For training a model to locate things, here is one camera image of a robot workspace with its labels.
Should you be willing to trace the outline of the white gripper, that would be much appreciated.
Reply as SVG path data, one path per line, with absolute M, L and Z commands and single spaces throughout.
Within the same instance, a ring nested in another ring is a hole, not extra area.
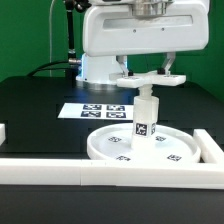
M 132 76 L 127 57 L 166 53 L 160 75 L 168 75 L 178 51 L 200 50 L 209 40 L 210 0 L 92 0 L 83 23 L 83 50 L 92 57 L 117 56 L 124 77 Z

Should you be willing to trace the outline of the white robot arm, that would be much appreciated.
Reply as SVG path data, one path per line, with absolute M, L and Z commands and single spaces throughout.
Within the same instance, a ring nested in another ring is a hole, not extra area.
M 168 76 L 176 53 L 201 50 L 209 40 L 210 0 L 89 0 L 83 21 L 82 70 L 77 81 L 112 89 L 133 77 L 129 55 L 164 53 L 153 73 Z

